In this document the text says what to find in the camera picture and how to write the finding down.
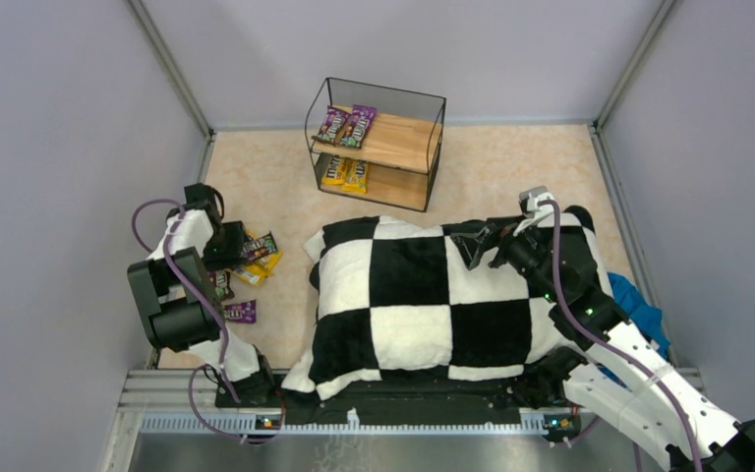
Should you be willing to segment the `purple brown candy bag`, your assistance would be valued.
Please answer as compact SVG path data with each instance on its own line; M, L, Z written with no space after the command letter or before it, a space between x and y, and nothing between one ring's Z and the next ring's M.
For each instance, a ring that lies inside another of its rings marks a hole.
M242 256L251 263L277 254L278 252L278 245L271 233L264 234L259 238L253 238L242 246Z

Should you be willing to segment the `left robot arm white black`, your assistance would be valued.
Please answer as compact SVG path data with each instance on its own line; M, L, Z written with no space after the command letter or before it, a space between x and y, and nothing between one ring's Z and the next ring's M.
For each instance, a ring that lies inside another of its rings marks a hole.
M216 285L220 271L245 261L240 221L226 222L224 201L197 183L185 200L168 199L165 231L145 259L127 269L145 336L153 348L191 354L221 388L219 407L266 407L276 395L274 375L252 343L227 325Z

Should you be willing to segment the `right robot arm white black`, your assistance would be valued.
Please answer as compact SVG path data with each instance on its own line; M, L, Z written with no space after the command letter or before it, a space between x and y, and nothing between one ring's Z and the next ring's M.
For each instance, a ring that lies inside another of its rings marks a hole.
M546 199L512 218L448 233L465 266L488 251L549 298L569 341L540 361L569 400L643 448L666 471L755 471L755 420L740 421L694 388L618 305L601 278L591 214Z

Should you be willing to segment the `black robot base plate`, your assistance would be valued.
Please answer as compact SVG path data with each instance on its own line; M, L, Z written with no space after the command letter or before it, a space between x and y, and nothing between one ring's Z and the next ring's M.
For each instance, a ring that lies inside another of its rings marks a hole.
M482 426L516 425L540 413L541 430L573 432L582 425L579 408L540 386L535 379L481 382L449 380L435 373L391 374L385 381L354 382L321 400L314 393L286 390L284 376L245 387L235 401L223 381L217 382L217 408L271 408L284 414L287 426Z

